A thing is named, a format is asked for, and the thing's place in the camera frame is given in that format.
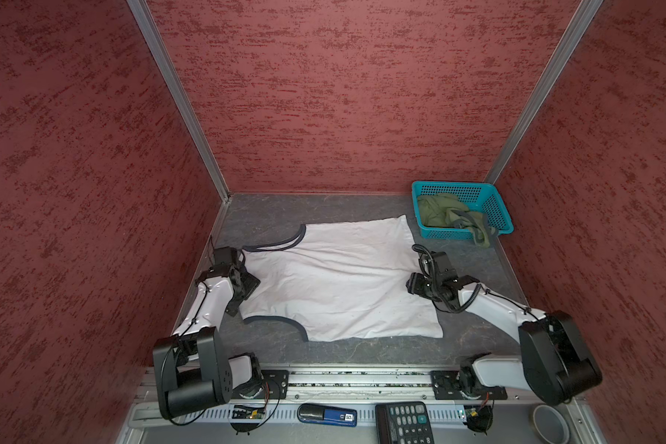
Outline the white tank top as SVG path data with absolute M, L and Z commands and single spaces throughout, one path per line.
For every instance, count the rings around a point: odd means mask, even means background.
M 245 246 L 260 284 L 240 315 L 287 319 L 311 342 L 440 339 L 433 303 L 406 288 L 419 269 L 413 245 L 406 216 L 397 216 L 302 225 L 288 240 Z

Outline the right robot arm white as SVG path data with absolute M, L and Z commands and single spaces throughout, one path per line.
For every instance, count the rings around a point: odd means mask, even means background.
M 505 388 L 531 391 L 554 406 L 603 381 L 597 360 L 566 312 L 521 305 L 470 276 L 440 281 L 414 273 L 406 288 L 412 295 L 441 303 L 448 314 L 478 316 L 519 344 L 518 355 L 481 353 L 463 360 L 456 379 L 441 385 L 463 398 L 486 398 L 491 389 Z

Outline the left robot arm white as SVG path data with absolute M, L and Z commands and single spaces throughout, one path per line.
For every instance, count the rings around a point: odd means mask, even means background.
M 260 284 L 243 265 L 213 266 L 203 272 L 188 314 L 171 336 L 153 349 L 161 416 L 177 425 L 188 414 L 229 403 L 235 390 L 266 388 L 254 354 L 227 357 L 220 328 Z

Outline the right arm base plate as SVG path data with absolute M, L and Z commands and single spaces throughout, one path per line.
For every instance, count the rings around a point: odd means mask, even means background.
M 438 401 L 506 401 L 503 387 L 487 387 L 480 382 L 468 382 L 459 371 L 431 371 L 431 387 Z

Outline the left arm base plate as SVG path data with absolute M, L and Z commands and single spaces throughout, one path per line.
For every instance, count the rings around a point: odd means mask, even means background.
M 264 369 L 253 376 L 252 398 L 254 400 L 285 400 L 287 398 L 290 380 L 289 370 Z

